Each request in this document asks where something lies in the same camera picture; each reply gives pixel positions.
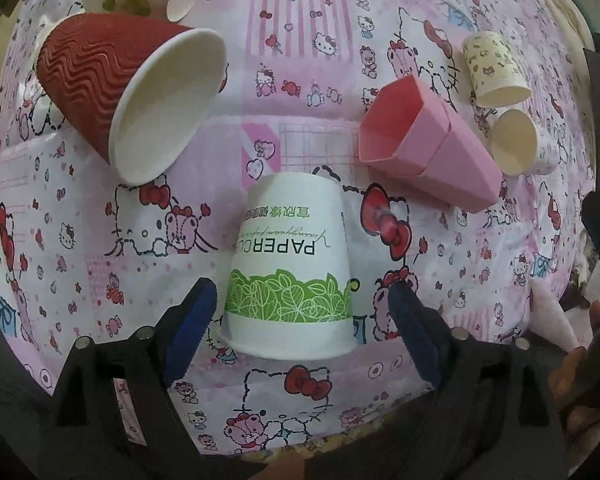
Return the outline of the right hand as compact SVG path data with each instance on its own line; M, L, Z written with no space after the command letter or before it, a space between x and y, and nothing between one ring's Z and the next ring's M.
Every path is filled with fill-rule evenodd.
M588 309L592 332L596 333L600 330L600 301L595 300ZM572 393L576 384L577 371L581 366L582 361L588 355L588 350L580 346L570 351L565 359L562 360L562 365L556 370L550 372L548 376L548 385L550 392L553 395L554 401L558 406L563 406ZM587 405L574 406L568 413L565 422L562 423L562 430L570 437L580 437L586 430L593 428L600 423L600 406L593 408Z

